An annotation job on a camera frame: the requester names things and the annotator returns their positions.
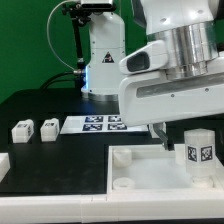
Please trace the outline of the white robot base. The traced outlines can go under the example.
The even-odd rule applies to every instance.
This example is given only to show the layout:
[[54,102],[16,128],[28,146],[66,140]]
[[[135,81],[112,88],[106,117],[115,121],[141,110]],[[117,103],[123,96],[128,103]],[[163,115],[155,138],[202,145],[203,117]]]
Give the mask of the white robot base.
[[84,98],[117,101],[123,76],[119,62],[126,56],[125,23],[115,13],[92,14],[89,24],[91,58],[85,67]]

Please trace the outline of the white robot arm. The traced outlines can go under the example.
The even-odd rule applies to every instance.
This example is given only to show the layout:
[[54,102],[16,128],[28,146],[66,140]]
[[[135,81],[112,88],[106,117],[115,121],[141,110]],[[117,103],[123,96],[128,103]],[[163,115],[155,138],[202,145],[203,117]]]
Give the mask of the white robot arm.
[[165,146],[163,124],[224,113],[224,50],[214,21],[224,0],[131,0],[147,44],[119,63],[119,111],[128,126],[154,129]]

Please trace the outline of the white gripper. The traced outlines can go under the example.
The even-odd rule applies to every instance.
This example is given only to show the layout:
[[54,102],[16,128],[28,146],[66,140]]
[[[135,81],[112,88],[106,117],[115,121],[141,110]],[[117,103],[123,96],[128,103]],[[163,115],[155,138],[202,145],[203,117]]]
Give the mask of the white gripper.
[[[162,69],[168,62],[165,42],[153,41],[139,49],[149,59],[149,67],[138,72],[127,68],[132,53],[120,62],[126,77],[119,86],[119,112],[128,126],[169,122],[224,113],[224,51],[207,65],[202,76],[170,81]],[[159,136],[165,150],[174,144],[166,132]]]

